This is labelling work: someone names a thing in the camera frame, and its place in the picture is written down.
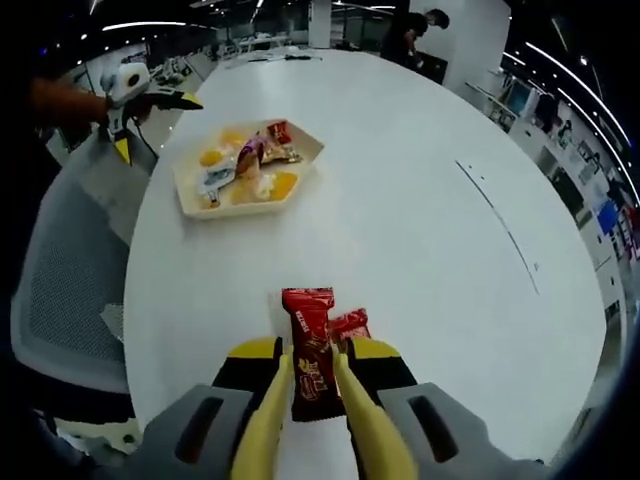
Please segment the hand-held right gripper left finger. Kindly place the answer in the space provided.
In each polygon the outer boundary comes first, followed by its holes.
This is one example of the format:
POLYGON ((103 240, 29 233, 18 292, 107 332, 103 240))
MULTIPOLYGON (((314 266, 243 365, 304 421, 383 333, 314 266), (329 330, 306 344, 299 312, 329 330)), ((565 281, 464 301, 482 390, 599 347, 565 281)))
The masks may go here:
POLYGON ((228 479, 250 416, 274 379, 283 339, 230 351, 209 385, 198 384, 158 414, 142 442, 144 479, 228 479))

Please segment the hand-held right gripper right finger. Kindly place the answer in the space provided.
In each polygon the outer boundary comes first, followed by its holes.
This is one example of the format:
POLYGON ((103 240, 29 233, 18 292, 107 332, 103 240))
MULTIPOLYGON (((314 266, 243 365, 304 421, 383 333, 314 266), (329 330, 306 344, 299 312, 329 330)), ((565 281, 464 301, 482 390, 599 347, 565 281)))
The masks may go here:
POLYGON ((485 423, 382 341, 347 341, 347 425, 365 479, 495 477, 485 423))

